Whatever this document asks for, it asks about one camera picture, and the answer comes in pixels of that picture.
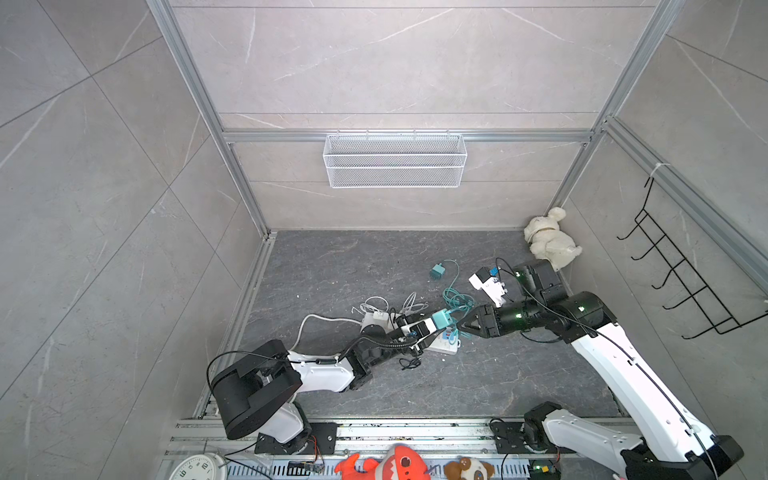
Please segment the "white USB charger adapter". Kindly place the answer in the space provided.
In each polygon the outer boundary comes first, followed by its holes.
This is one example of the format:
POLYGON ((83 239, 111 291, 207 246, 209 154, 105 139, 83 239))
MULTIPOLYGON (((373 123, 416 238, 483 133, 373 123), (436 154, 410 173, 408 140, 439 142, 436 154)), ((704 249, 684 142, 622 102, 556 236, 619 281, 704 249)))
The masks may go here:
POLYGON ((389 312, 376 311, 371 314, 371 323, 379 325, 384 329, 387 329, 391 326, 390 320, 391 316, 389 312))

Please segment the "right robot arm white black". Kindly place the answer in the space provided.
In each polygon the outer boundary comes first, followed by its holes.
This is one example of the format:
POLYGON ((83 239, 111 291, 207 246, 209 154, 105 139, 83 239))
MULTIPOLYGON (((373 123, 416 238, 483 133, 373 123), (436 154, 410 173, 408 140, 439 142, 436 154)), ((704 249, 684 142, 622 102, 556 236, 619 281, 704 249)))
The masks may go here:
POLYGON ((535 297, 481 305, 457 327, 481 338, 547 329, 587 360, 637 427, 624 433, 544 402, 524 416, 522 436, 534 452, 571 450, 624 479, 717 479, 744 456, 733 437, 713 433, 676 398, 591 292, 549 305, 535 297))

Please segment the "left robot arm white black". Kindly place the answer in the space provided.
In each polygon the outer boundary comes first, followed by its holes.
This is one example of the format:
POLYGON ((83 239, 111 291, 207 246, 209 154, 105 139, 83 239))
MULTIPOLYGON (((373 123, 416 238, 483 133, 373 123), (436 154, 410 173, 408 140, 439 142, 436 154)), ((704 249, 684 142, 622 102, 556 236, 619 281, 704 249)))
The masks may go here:
POLYGON ((393 315, 391 330, 367 324, 332 355, 299 353, 277 339, 252 351, 223 353, 239 359, 206 380, 226 438, 239 440, 255 434, 285 453, 298 451, 309 440, 312 427, 295 404, 297 394, 356 390, 370 379, 374 366, 397 355, 420 356, 452 323, 446 309, 418 319, 393 315))

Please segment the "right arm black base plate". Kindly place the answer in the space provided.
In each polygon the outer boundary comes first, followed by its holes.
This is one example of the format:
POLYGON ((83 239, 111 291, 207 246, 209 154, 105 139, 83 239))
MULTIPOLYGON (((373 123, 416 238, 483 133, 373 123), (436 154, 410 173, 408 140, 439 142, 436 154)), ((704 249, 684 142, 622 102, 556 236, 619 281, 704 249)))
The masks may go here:
POLYGON ((551 443, 543 427, 535 422, 493 418, 488 426, 500 454, 573 454, 572 450, 551 443))

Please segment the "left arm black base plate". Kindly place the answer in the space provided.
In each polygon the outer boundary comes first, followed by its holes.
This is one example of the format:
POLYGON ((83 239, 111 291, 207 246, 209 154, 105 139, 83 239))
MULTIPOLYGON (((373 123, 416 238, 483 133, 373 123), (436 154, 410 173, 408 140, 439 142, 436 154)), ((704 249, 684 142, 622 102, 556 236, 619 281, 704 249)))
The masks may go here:
POLYGON ((285 444, 260 434, 254 452, 272 455, 332 455, 335 452, 338 428, 339 424, 335 422, 313 422, 296 438, 285 444))

